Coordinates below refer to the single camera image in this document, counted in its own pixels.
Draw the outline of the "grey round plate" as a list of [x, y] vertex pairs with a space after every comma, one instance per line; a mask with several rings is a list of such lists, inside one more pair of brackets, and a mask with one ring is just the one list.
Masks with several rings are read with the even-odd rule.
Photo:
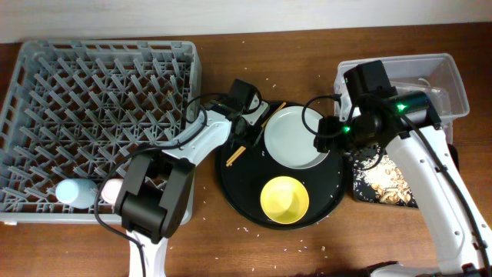
[[302, 122], [303, 106], [290, 106], [276, 112], [264, 131], [264, 143], [270, 156], [290, 169], [309, 169], [329, 155], [314, 147], [315, 136]]

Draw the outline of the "yellow bowl with shells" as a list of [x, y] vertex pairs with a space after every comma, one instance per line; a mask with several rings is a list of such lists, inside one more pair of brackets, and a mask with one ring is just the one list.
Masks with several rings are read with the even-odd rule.
[[290, 225], [306, 215], [310, 198], [302, 182], [289, 176], [279, 176], [269, 180], [262, 188], [260, 205], [271, 221]]

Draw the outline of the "pink cup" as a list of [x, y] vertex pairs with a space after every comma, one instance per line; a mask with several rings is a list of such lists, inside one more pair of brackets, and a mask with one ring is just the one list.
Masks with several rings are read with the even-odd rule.
[[118, 198], [118, 193], [122, 187], [122, 179], [109, 179], [101, 191], [101, 197], [105, 202], [114, 205]]

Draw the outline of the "light blue cup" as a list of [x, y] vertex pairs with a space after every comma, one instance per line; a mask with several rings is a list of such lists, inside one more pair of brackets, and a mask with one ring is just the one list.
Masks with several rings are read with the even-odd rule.
[[55, 188], [55, 196], [61, 203], [76, 209], [88, 209], [95, 202], [97, 185], [90, 179], [65, 179]]

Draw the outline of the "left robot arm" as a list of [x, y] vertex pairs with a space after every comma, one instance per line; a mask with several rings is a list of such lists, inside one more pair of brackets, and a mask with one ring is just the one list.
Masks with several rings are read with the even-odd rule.
[[140, 146], [125, 158], [128, 170], [113, 207], [130, 242], [131, 276], [164, 275], [167, 242], [190, 212], [197, 166], [229, 140], [256, 145], [267, 107], [254, 85], [236, 79], [228, 93], [199, 105], [171, 141]]

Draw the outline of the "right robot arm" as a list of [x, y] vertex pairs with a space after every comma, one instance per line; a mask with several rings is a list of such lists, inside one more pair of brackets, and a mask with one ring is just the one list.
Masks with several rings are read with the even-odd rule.
[[314, 147], [354, 154], [379, 145], [401, 170], [437, 251], [429, 276], [489, 276], [491, 229], [454, 164], [440, 116], [422, 91], [397, 92], [382, 61], [344, 73], [351, 100], [346, 119], [320, 119]]

